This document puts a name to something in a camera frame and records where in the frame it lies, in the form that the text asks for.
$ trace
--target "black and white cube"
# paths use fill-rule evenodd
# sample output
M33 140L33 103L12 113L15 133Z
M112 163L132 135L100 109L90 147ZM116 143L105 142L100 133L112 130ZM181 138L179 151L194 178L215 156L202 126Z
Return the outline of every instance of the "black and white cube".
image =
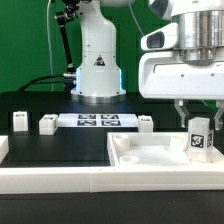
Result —
M210 130L210 119L196 117L188 124L188 157L199 162L211 162L214 130Z
M139 116L138 117L138 131L142 133L153 132L153 120L151 116Z
M28 131L28 116L26 111L13 112L13 130Z
M46 114L39 121L40 135L54 135L58 128L58 115Z

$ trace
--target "green wall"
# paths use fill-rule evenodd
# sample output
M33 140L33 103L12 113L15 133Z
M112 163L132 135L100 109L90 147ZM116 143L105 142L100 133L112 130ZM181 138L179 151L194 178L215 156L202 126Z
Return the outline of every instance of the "green wall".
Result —
M50 74L46 29L48 0L7 0L1 2L0 13L0 92L14 91L28 81ZM133 10L145 34L165 25L148 9L148 0L136 0ZM57 0L51 6L51 34L54 73L66 71L59 28L54 15L63 10ZM117 64L123 71L124 88L138 90L138 64L144 52L139 33L128 7L103 8L104 16L117 28ZM79 21L67 25L72 56L76 67L81 63L81 31ZM51 90L35 86L29 90Z

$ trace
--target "black cable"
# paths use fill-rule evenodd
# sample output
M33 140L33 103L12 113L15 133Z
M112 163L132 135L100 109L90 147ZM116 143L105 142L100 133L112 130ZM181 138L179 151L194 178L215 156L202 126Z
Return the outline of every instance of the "black cable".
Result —
M27 89L29 86L32 86L32 85L65 84L65 83L66 82L36 82L36 83L30 83L30 84L24 85L23 88L19 88L18 91L23 92L25 89Z
M47 75L47 76L42 76L40 78L33 79L30 82L28 82L27 84L21 86L17 91L24 91L28 86L30 86L38 81L42 81L42 80L46 80L46 79L54 79L54 78L63 78L63 75Z

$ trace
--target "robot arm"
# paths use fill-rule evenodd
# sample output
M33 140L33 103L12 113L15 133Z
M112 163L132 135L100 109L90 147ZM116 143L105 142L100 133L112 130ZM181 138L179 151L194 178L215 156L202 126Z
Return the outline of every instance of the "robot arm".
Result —
M65 10L56 16L63 38L67 71L75 74L73 100L87 103L110 103L125 97L121 70L116 64L116 28L101 13L100 7L122 7L135 0L63 0ZM77 17L82 31L82 64L71 62L65 24Z
M174 99L182 118L185 100L216 100L215 129L224 112L224 1L150 0L149 7L171 24L142 38L139 90L145 98Z
M161 19L170 20L174 0L149 0L149 7Z

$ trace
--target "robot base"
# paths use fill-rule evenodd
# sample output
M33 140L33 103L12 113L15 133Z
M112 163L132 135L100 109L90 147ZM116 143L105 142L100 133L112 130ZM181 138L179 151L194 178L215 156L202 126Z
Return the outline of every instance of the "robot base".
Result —
M72 90L71 98L74 101L81 101L84 103L91 103L91 104L98 104L98 103L104 104L105 103L105 104L107 104L107 103L124 101L126 99L126 91L123 90L115 96L95 97L95 96L84 96L81 94L77 94L77 91Z

